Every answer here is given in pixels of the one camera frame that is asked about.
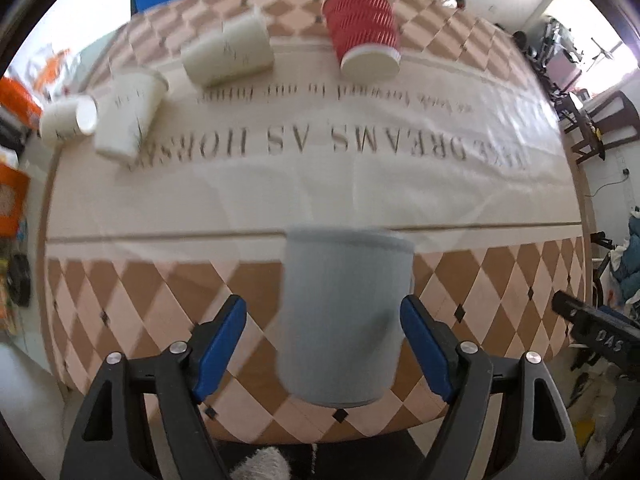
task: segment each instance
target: diamond pattern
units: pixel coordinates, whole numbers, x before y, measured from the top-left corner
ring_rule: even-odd
[[[417,254],[415,289],[432,316],[460,340],[494,355],[517,358],[534,349],[549,359],[567,342],[564,320],[551,311],[553,292],[572,290],[567,278],[574,273],[572,282],[581,284],[575,290],[584,293],[584,257],[578,250],[584,250],[581,238]],[[533,276],[531,284],[527,276]],[[291,397],[275,370],[281,278],[278,261],[50,258],[45,311],[52,362],[61,380],[85,392],[110,352],[123,351],[129,358],[158,354],[187,339],[194,320],[211,319],[235,293],[247,301],[249,316],[219,389],[202,408],[213,437],[256,444],[333,442],[442,416],[445,405],[430,392],[407,341],[385,397],[344,410],[342,422],[334,418],[336,410]],[[204,413],[207,407],[213,419]]]
[[[523,88],[536,82],[524,58],[503,31],[462,10],[435,0],[389,0],[401,26],[401,45],[429,52],[492,74]],[[104,83],[111,70],[176,56],[180,48],[221,20],[261,8],[271,36],[325,38],[322,0],[173,0],[135,15],[90,75],[87,88]]]

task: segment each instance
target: metal screw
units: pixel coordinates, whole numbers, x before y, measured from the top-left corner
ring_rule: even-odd
[[[542,361],[542,357],[540,357],[538,352],[527,352],[525,357],[527,358],[527,361],[535,365]]]
[[[475,354],[478,351],[478,345],[471,341],[463,341],[460,343],[460,349],[465,354]]]
[[[119,363],[122,359],[122,354],[120,352],[111,352],[107,355],[107,364],[115,365]]]
[[[176,341],[169,346],[169,352],[172,354],[183,354],[187,349],[187,343],[184,341]]]

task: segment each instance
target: cup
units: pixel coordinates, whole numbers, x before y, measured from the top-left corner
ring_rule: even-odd
[[[199,86],[260,72],[274,62],[264,16],[255,9],[186,46],[180,58],[189,79]]]
[[[292,395],[352,408],[393,385],[413,259],[413,243],[389,232],[287,232],[277,370]]]
[[[325,0],[322,13],[346,79],[370,84],[398,74],[400,41],[388,0]]]
[[[135,163],[169,83],[157,70],[139,67],[113,76],[113,90],[95,131],[98,155]]]
[[[71,96],[47,105],[40,117],[40,135],[44,143],[56,146],[73,137],[94,133],[98,108],[89,96]]]

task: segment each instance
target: black diamond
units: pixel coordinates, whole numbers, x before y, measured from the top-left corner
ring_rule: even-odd
[[[340,408],[339,410],[335,410],[334,419],[338,422],[343,422],[344,419],[347,418],[347,415],[349,415],[349,413]]]
[[[214,410],[211,406],[207,406],[207,408],[204,410],[204,414],[207,415],[211,420],[213,420],[214,418],[216,418],[216,410]]]
[[[456,319],[458,320],[458,323],[462,323],[462,319],[463,317],[465,317],[465,309],[462,308],[462,304],[458,305],[458,308],[456,309],[456,311],[453,313],[453,315],[456,317]]]

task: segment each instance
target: red corrugated cup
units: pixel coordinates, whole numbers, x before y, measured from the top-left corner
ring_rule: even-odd
[[[369,84],[398,74],[399,33],[388,0],[325,0],[322,13],[345,78]]]

